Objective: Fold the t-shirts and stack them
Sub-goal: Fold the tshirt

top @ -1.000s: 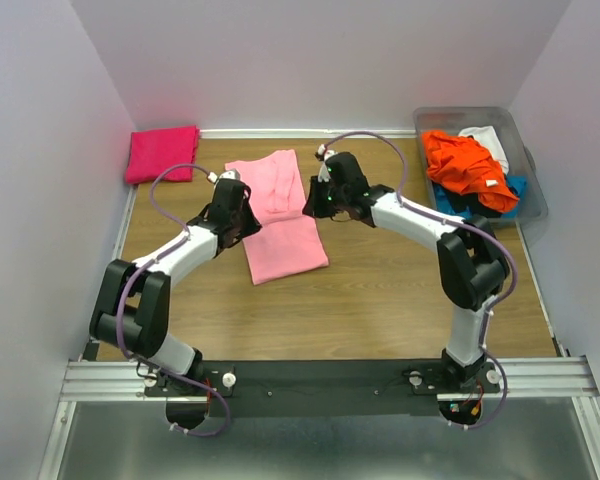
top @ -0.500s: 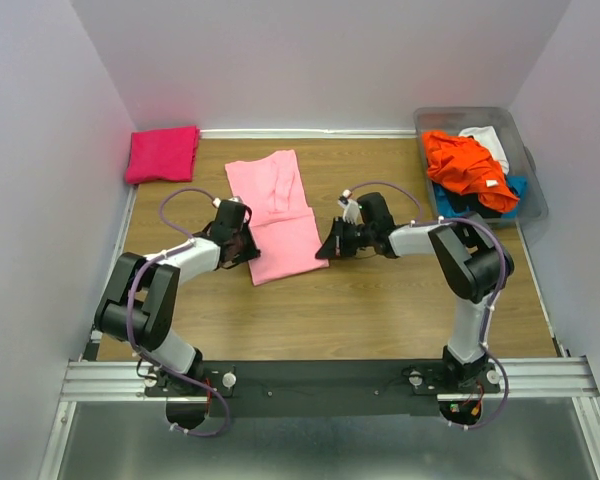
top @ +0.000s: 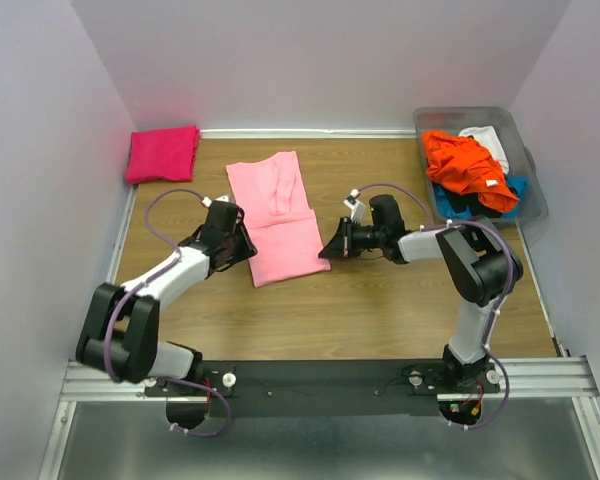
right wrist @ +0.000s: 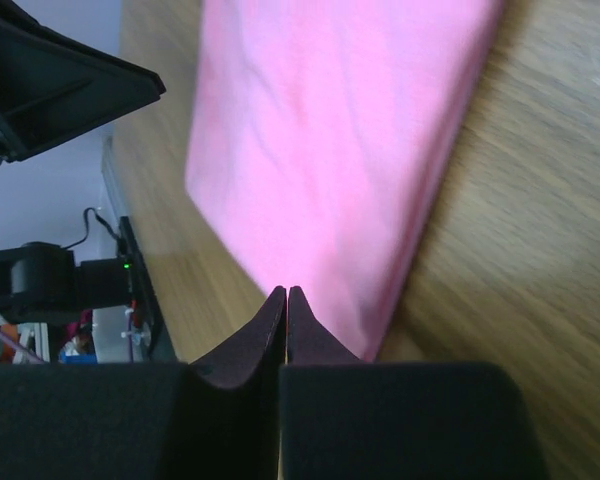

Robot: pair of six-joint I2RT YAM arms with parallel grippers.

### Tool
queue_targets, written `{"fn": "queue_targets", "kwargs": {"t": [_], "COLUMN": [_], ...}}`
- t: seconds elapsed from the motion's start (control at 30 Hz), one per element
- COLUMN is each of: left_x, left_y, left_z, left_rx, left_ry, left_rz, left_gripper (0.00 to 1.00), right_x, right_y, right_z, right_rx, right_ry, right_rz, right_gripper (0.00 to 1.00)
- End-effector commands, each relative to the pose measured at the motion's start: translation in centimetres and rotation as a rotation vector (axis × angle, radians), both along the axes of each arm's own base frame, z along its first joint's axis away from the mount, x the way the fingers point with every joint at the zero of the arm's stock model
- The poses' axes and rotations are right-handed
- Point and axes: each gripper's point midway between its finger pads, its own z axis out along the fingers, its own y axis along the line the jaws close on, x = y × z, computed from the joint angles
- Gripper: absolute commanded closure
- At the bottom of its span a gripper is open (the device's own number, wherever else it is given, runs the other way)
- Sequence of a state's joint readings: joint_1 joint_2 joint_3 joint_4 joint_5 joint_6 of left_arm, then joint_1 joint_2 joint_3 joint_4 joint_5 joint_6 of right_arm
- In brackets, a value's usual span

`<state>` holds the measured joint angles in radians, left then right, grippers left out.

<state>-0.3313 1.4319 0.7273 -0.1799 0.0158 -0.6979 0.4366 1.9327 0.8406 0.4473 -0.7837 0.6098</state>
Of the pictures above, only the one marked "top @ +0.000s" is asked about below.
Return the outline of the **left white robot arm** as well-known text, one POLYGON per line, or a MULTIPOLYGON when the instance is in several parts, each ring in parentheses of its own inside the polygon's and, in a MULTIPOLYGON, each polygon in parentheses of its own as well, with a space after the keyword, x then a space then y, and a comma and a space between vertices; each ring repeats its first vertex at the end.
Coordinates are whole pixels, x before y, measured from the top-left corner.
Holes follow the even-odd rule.
POLYGON ((79 363, 116 383, 203 382, 201 352, 158 340, 160 315, 194 285, 257 253, 241 207, 208 198, 203 205, 204 223, 184 240, 157 235, 172 248, 165 260, 121 285, 95 289, 76 346, 79 363))

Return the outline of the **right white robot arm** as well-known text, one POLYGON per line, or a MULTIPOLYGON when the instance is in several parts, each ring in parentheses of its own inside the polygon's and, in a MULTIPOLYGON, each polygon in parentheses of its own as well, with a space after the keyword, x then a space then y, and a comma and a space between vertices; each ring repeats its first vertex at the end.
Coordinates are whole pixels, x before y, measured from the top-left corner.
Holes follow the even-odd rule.
POLYGON ((431 383, 436 393, 458 392, 473 385, 490 370, 496 320, 524 273, 519 258, 486 217, 409 230, 395 198, 383 194, 370 199, 372 223, 363 225, 365 205, 358 196, 353 191, 345 199, 351 214, 339 219, 334 236, 318 257, 353 259, 379 250, 396 265, 442 259, 463 303, 442 358, 409 366, 409 382, 413 388, 419 382, 431 383))

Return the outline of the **light pink t-shirt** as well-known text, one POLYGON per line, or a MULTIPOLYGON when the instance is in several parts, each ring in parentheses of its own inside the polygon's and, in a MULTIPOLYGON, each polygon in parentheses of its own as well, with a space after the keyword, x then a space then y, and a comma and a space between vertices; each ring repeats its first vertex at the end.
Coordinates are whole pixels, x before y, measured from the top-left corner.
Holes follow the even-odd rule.
POLYGON ((255 287, 331 269, 330 262, 319 257, 323 243, 296 152, 230 164, 226 172, 257 249, 249 260, 255 287))

